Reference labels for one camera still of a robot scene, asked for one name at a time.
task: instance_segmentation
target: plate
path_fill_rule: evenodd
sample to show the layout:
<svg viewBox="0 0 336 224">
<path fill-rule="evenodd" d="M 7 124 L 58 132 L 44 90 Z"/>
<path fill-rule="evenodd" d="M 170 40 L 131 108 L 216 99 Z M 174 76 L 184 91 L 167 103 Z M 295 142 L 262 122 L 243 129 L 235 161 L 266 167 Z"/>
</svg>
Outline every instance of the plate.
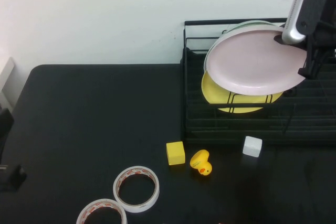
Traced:
<svg viewBox="0 0 336 224">
<path fill-rule="evenodd" d="M 210 47 L 208 53 L 206 54 L 205 56 L 205 60 L 204 60 L 204 63 L 203 63 L 203 70 L 204 72 L 206 71 L 206 60 L 208 58 L 208 55 L 209 53 L 211 52 L 211 50 L 217 45 L 219 44 L 220 42 L 222 42 L 225 38 L 227 38 L 227 34 L 231 31 L 234 31 L 234 30 L 237 30 L 237 29 L 241 29 L 243 27 L 247 27 L 247 26 L 255 26 L 255 25 L 272 25 L 272 26 L 275 26 L 273 25 L 272 23 L 270 22 L 267 22 L 267 21 L 263 21 L 263 20 L 251 20 L 251 21 L 246 21 L 246 22 L 242 22 L 242 23 L 239 23 L 229 29 L 227 29 L 217 40 L 216 42 Z"/>
<path fill-rule="evenodd" d="M 205 72 L 202 78 L 202 92 L 204 98 L 208 103 L 272 103 L 279 99 L 282 92 L 273 95 L 241 95 L 235 94 L 217 85 L 209 76 L 208 72 Z M 249 113 L 260 110 L 262 108 L 224 108 L 219 109 L 225 112 L 231 113 Z"/>
<path fill-rule="evenodd" d="M 268 95 L 291 89 L 306 51 L 274 40 L 282 27 L 256 25 L 231 31 L 209 53 L 207 71 L 222 88 L 245 95 Z"/>
</svg>

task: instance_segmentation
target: yellow plate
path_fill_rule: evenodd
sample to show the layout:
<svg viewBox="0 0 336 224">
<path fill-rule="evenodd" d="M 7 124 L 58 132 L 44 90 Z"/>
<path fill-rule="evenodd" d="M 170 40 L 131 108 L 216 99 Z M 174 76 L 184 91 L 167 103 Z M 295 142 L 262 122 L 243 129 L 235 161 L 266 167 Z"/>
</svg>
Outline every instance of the yellow plate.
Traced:
<svg viewBox="0 0 336 224">
<path fill-rule="evenodd" d="M 242 95 L 230 92 L 217 85 L 206 71 L 202 78 L 202 92 L 208 103 L 271 103 L 275 102 L 281 93 L 273 95 Z M 231 113 L 248 113 L 262 108 L 224 108 L 219 109 Z"/>
</svg>

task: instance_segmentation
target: metal wire rack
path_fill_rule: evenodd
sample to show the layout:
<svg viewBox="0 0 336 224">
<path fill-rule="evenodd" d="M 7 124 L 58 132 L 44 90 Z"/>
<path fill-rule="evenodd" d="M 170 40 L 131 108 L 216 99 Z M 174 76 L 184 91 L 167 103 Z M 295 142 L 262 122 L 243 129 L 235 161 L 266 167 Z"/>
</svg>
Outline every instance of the metal wire rack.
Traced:
<svg viewBox="0 0 336 224">
<path fill-rule="evenodd" d="M 330 57 L 314 80 L 305 80 L 272 103 L 209 104 L 202 94 L 203 62 L 218 36 L 187 35 L 187 28 L 238 24 L 252 19 L 186 21 L 181 60 L 182 139 L 187 143 L 241 144 L 245 136 L 258 137 L 265 145 L 336 144 L 336 59 Z M 285 18 L 262 19 L 285 23 Z M 197 48 L 205 41 L 207 48 Z M 262 108 L 235 113 L 235 108 Z M 219 108 L 229 108 L 223 112 Z"/>
</svg>

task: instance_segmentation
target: white wall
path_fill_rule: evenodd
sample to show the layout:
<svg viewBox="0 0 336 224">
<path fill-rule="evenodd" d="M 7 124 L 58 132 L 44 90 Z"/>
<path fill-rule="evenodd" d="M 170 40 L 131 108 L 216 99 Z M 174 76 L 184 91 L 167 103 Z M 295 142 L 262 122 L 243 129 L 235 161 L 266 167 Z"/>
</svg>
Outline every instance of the white wall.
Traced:
<svg viewBox="0 0 336 224">
<path fill-rule="evenodd" d="M 177 63 L 183 21 L 286 17 L 291 0 L 0 0 L 0 47 L 16 67 L 15 104 L 46 63 Z"/>
</svg>

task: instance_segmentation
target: pink plate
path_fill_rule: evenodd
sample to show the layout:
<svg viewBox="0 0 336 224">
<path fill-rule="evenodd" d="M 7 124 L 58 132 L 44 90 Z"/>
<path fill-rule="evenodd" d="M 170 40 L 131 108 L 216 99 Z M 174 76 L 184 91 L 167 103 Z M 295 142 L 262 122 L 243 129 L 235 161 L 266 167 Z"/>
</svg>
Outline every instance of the pink plate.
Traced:
<svg viewBox="0 0 336 224">
<path fill-rule="evenodd" d="M 223 40 L 207 58 L 207 71 L 219 86 L 245 95 L 268 95 L 291 89 L 304 77 L 298 74 L 306 51 L 274 41 L 279 31 L 247 31 Z"/>
</svg>

